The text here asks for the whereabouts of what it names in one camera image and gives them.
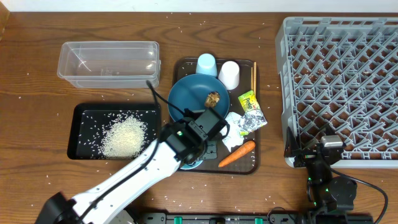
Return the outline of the dark blue plate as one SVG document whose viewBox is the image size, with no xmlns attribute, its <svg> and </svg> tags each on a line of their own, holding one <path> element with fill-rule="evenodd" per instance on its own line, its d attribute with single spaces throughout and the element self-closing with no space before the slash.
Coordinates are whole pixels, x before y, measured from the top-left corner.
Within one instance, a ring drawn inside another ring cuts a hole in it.
<svg viewBox="0 0 398 224">
<path fill-rule="evenodd" d="M 167 100 L 181 111 L 185 108 L 205 110 L 205 100 L 214 91 L 220 95 L 214 110 L 225 118 L 230 106 L 228 91 L 218 79 L 209 75 L 192 74 L 181 78 L 173 85 Z"/>
</svg>

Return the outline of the light blue rice bowl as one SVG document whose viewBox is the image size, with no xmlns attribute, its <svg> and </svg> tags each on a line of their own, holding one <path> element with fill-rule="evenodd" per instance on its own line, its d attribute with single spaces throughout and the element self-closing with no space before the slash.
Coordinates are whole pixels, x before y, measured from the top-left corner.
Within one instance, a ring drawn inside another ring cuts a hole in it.
<svg viewBox="0 0 398 224">
<path fill-rule="evenodd" d="M 191 164 L 184 164 L 183 166 L 180 167 L 181 170 L 190 170 L 198 167 L 203 161 L 202 160 L 197 160 L 195 162 L 192 162 Z"/>
</svg>

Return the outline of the orange carrot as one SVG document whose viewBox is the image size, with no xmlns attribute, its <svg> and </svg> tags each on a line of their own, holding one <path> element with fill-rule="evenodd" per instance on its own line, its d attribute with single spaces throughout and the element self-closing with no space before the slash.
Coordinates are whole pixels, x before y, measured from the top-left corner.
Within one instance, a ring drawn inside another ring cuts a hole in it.
<svg viewBox="0 0 398 224">
<path fill-rule="evenodd" d="M 251 152 L 256 146 L 254 141 L 245 142 L 241 145 L 237 150 L 232 152 L 228 157 L 224 158 L 219 164 L 218 167 L 224 167 L 228 164 L 240 159 L 245 156 L 247 153 Z"/>
</svg>

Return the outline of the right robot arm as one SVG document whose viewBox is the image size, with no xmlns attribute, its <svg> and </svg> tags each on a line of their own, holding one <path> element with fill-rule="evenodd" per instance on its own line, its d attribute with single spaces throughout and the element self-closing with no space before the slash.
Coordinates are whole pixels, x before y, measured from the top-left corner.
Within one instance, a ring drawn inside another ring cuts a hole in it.
<svg viewBox="0 0 398 224">
<path fill-rule="evenodd" d="M 307 197 L 314 203 L 313 208 L 295 218 L 295 223 L 348 223 L 347 212 L 354 209 L 357 183 L 340 175 L 335 177 L 331 170 L 344 147 L 339 135 L 327 127 L 309 148 L 300 149 L 297 138 L 287 128 L 284 157 L 292 158 L 295 168 L 307 169 Z"/>
</svg>

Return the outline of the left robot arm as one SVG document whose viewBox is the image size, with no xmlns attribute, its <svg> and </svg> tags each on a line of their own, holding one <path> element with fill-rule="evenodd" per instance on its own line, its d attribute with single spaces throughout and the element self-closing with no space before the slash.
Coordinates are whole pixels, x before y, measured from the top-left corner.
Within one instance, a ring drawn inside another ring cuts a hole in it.
<svg viewBox="0 0 398 224">
<path fill-rule="evenodd" d="M 140 156 L 96 187 L 70 200 L 60 192 L 50 197 L 36 223 L 110 223 L 147 189 L 200 157 L 202 145 L 219 137 L 222 129 L 229 124 L 214 109 L 188 112 L 166 124 Z"/>
</svg>

